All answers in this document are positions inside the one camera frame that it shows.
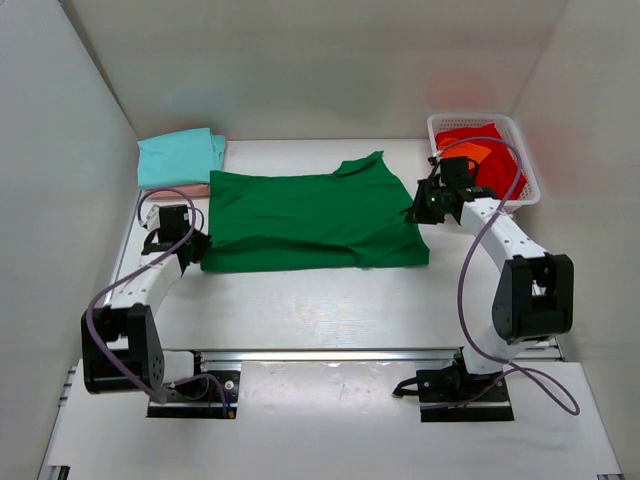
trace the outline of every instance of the white table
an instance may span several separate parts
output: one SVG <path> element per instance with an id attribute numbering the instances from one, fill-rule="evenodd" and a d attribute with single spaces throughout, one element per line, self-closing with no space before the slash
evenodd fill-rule
<path id="1" fill-rule="evenodd" d="M 342 160 L 384 150 L 387 166 L 413 194 L 416 180 L 429 172 L 427 149 L 421 140 L 231 142 L 225 169 L 327 173 Z M 206 212 L 206 200 L 196 204 Z M 431 248 L 424 268 L 226 275 L 189 268 L 156 318 L 165 349 L 272 349 L 276 360 L 295 358 L 291 350 L 318 349 L 307 358 L 329 363 L 244 361 L 234 421 L 145 418 L 141 393 L 89 395 L 81 364 L 48 464 L 70 466 L 69 480 L 596 480 L 619 473 L 579 364 L 534 365 L 572 391 L 583 411 L 578 418 L 513 375 L 507 385 L 514 422 L 422 424 L 415 398 L 390 396 L 397 382 L 414 375 L 414 363 L 330 361 L 332 349 L 463 343 L 455 290 L 471 236 L 452 223 L 420 228 Z M 136 267 L 145 235 L 134 224 L 120 275 Z M 479 251 L 465 290 L 472 327 L 486 322 L 497 281 L 497 269 Z M 243 358 L 265 358 L 254 354 Z M 368 358 L 359 354 L 352 359 Z"/>
<path id="2" fill-rule="evenodd" d="M 334 171 L 343 160 L 384 150 L 413 196 L 425 178 L 426 140 L 230 142 L 224 169 L 249 175 Z M 208 200 L 197 200 L 205 214 Z M 169 349 L 443 348 L 463 344 L 455 291 L 472 237 L 455 222 L 421 226 L 431 249 L 426 267 L 206 274 L 190 267 L 171 290 L 156 325 Z M 134 223 L 120 274 L 138 264 L 146 231 Z M 479 250 L 465 287 L 471 327 L 486 322 L 498 271 Z"/>
<path id="3" fill-rule="evenodd" d="M 620 473 L 576 363 L 533 364 L 576 395 L 556 408 L 522 376 L 507 381 L 516 420 L 420 423 L 389 393 L 410 362 L 242 367 L 237 420 L 145 418 L 141 393 L 89 395 L 78 369 L 49 456 L 68 480 L 596 480 Z"/>

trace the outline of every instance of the light blue towel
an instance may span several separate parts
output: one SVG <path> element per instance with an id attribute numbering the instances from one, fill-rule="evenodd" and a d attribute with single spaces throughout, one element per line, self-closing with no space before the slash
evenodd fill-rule
<path id="1" fill-rule="evenodd" d="M 168 133 L 138 142 L 138 186 L 147 190 L 209 183 L 211 170 L 221 170 L 225 138 L 209 128 Z"/>

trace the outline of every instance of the pink cloth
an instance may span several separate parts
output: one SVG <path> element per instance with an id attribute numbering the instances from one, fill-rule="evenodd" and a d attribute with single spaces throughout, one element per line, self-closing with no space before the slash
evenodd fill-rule
<path id="1" fill-rule="evenodd" d="M 199 197 L 208 197 L 209 196 L 209 184 L 208 183 L 197 183 L 195 185 L 181 185 L 176 187 L 176 190 L 180 190 L 189 198 L 199 198 Z M 163 199 L 179 199 L 182 198 L 177 193 L 173 192 L 158 192 L 151 195 L 149 198 L 153 200 L 163 200 Z"/>

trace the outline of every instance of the green t-shirt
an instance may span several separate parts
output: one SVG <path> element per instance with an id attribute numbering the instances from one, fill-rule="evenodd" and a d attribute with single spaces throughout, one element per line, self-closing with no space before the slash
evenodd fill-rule
<path id="1" fill-rule="evenodd" d="M 207 272 L 429 263 L 417 225 L 401 212 L 412 199 L 382 152 L 342 162 L 325 175 L 252 177 L 211 172 Z"/>

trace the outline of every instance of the white basket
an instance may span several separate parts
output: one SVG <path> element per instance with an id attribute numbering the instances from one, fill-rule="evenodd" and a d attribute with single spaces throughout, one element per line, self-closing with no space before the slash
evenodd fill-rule
<path id="1" fill-rule="evenodd" d="M 533 205 L 540 200 L 540 188 L 536 176 L 531 168 L 531 162 L 527 155 L 527 150 L 522 141 L 522 136 L 518 131 L 515 122 L 507 115 L 499 113 L 437 113 L 430 115 L 427 120 L 429 128 L 429 141 L 431 142 L 431 151 L 438 150 L 436 146 L 436 135 L 440 132 L 453 130 L 461 127 L 483 127 L 490 123 L 494 123 L 496 130 L 500 132 L 502 138 L 518 149 L 520 158 L 522 159 L 523 174 L 527 178 L 518 200 L 509 200 L 505 204 L 507 212 L 514 212 L 523 205 Z"/>

